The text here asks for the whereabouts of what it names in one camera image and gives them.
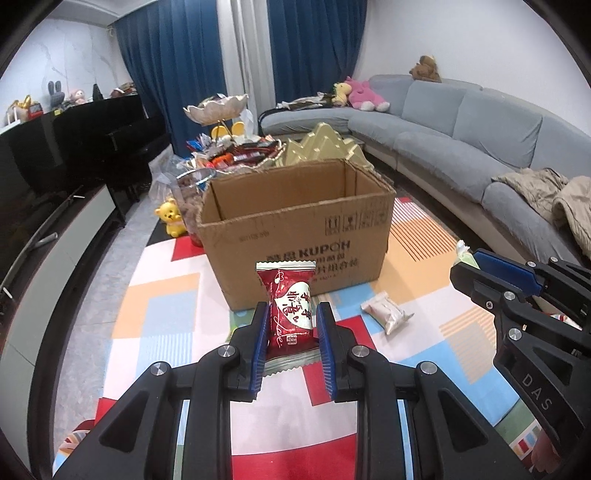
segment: red rug patch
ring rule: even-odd
[[[339,325],[347,327],[353,331],[355,340],[359,345],[365,345],[373,350],[376,349],[374,341],[369,334],[361,315],[351,317],[338,322]],[[329,393],[324,384],[324,372],[322,371],[322,362],[316,362],[302,367],[304,379],[308,388],[308,395],[313,406],[322,405],[330,401]]]
[[[193,245],[191,237],[185,235],[175,240],[173,257],[170,261],[174,262],[176,260],[182,260],[183,258],[198,257],[203,254],[205,254],[205,250],[202,247],[196,247]]]
[[[111,409],[113,405],[115,405],[116,402],[116,400],[112,400],[111,398],[99,398],[99,402],[96,406],[95,425],[102,417],[105,416],[105,414]]]
[[[232,456],[234,480],[353,480],[355,435],[283,452]]]
[[[338,322],[338,324],[353,330],[355,340],[357,340],[359,345],[365,345],[367,348],[371,348],[373,350],[376,349],[374,341],[372,340],[371,335],[365,326],[365,322],[361,318],[361,315],[356,315],[355,317],[341,320]]]
[[[308,388],[308,395],[312,406],[322,405],[330,401],[329,393],[326,391],[324,383],[324,372],[322,371],[322,362],[316,362],[302,367],[304,371],[304,380]]]

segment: stuffed bunny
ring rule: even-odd
[[[61,91],[61,82],[59,80],[55,85],[53,82],[49,82],[47,84],[47,90],[49,91],[51,109],[55,110],[64,101],[66,94]]]

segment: cardboard box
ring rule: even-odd
[[[312,295],[378,278],[394,189],[344,160],[214,179],[197,231],[232,310],[266,301],[258,261],[316,260]]]

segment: brown teddy bear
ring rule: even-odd
[[[428,55],[423,55],[409,73],[415,80],[441,83],[441,77],[437,72],[437,63],[433,57]]]

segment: pink stuffed animal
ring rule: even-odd
[[[86,95],[84,90],[72,90],[70,92],[70,101],[75,105],[82,105],[86,103]]]
[[[369,88],[368,80],[365,82],[358,82],[351,77],[347,77],[345,83],[350,85],[352,89],[349,94],[349,102],[353,108],[365,112],[370,112],[372,110],[387,112],[390,108],[389,102]]]

